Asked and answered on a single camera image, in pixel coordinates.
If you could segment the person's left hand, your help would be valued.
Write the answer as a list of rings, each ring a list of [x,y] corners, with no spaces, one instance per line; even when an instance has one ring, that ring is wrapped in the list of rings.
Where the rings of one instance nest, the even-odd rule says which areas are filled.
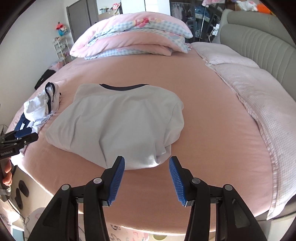
[[[12,173],[11,173],[11,160],[7,159],[7,163],[4,168],[4,178],[3,178],[3,184],[6,186],[11,186],[12,184]]]

